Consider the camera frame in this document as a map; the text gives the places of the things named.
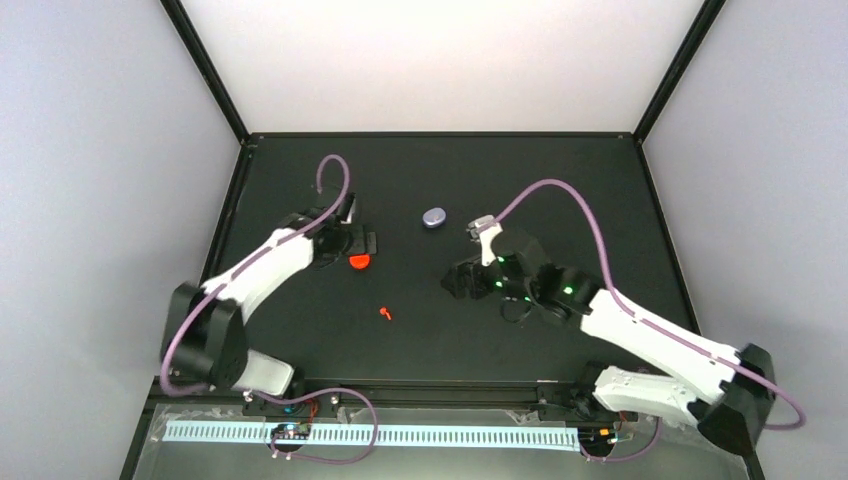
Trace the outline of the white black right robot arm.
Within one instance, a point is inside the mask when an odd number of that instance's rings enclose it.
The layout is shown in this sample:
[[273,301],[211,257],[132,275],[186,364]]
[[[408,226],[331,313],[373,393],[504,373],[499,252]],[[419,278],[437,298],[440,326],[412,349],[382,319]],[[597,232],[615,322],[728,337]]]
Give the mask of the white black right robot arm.
[[474,234],[478,255],[452,265],[442,287],[457,299],[489,294],[502,304],[542,310],[560,324],[614,344],[658,368],[637,373],[613,365],[590,369],[569,392],[572,410],[593,419],[603,411],[644,413],[691,426],[714,446],[751,455],[766,428],[776,395],[770,353],[697,335],[641,307],[574,267],[555,264],[539,241],[521,230]]

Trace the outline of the lavender earbud charging case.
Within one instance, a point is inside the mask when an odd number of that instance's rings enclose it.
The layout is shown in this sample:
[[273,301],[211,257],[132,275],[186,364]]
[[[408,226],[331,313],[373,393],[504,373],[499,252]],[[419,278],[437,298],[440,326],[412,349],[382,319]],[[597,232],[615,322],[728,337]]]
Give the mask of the lavender earbud charging case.
[[441,207],[433,207],[422,214],[422,224],[425,228],[434,229],[443,225],[447,220],[447,213]]

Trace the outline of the orange round case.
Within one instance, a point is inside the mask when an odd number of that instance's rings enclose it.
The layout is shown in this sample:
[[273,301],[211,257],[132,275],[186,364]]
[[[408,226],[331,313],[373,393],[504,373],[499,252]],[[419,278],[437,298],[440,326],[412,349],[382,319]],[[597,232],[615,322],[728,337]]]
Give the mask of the orange round case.
[[348,258],[350,266],[355,270],[364,270],[371,264],[371,256],[369,254],[353,255]]

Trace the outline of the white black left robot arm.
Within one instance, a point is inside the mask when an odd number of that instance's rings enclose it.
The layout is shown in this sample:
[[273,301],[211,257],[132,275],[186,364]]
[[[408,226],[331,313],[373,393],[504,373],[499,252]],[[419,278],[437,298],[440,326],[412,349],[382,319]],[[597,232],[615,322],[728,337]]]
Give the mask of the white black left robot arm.
[[166,391],[175,396],[208,389],[284,394],[294,380],[294,367],[253,349],[246,325],[294,275],[343,257],[376,254],[376,234],[358,221],[357,207],[353,193],[320,195],[315,206],[285,217],[233,267],[200,285],[179,285],[168,307],[160,376],[176,370],[196,384],[170,384]]

